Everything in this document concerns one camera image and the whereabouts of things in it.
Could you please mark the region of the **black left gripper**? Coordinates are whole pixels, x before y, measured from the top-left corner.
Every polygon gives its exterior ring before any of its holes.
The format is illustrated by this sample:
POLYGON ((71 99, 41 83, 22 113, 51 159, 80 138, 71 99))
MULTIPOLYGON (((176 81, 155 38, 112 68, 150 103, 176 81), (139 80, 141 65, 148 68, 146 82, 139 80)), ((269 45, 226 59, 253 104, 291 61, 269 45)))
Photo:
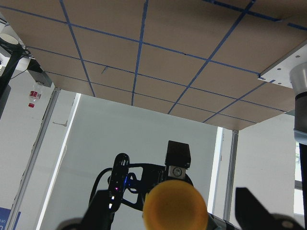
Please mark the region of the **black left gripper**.
MULTIPOLYGON (((159 183, 172 179, 185 179, 186 170, 190 168, 191 155, 189 144, 168 141, 165 166, 129 165, 126 187, 121 204, 142 211, 145 195, 159 183)), ((82 230, 109 230, 116 212, 109 210, 108 189, 98 190, 98 184, 106 172, 102 170, 93 185, 88 209, 81 221, 82 230)))

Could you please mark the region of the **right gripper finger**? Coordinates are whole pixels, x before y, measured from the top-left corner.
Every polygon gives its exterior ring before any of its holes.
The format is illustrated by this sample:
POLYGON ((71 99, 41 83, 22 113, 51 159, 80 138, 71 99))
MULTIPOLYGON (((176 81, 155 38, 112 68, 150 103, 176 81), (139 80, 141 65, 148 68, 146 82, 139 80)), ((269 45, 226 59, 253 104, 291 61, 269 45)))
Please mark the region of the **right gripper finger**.
POLYGON ((269 213, 261 202, 246 188, 236 188, 235 217, 243 230, 303 230, 294 218, 269 213))

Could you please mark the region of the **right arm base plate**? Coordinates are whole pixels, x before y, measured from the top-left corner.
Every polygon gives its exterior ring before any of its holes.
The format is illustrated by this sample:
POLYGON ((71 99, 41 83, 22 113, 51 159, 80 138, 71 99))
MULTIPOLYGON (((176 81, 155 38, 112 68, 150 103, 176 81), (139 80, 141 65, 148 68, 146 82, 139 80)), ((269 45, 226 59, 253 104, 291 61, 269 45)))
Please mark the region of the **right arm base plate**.
POLYGON ((293 88, 290 72, 296 66, 307 62, 307 41, 305 40, 289 53, 266 68, 258 77, 261 81, 270 82, 287 88, 293 88))

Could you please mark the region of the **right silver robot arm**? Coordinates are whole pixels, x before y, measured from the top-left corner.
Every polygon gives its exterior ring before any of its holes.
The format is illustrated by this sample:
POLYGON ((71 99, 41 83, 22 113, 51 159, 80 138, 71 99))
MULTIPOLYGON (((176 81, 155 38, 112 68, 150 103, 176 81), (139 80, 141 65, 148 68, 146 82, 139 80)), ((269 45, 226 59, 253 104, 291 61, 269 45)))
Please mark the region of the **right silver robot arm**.
MULTIPOLYGON (((294 137, 299 143, 302 177, 304 221, 307 220, 307 64, 304 62, 290 71, 290 82, 295 91, 294 137)), ((235 217, 243 230, 303 230, 289 216, 271 214, 244 187, 236 189, 235 217)))

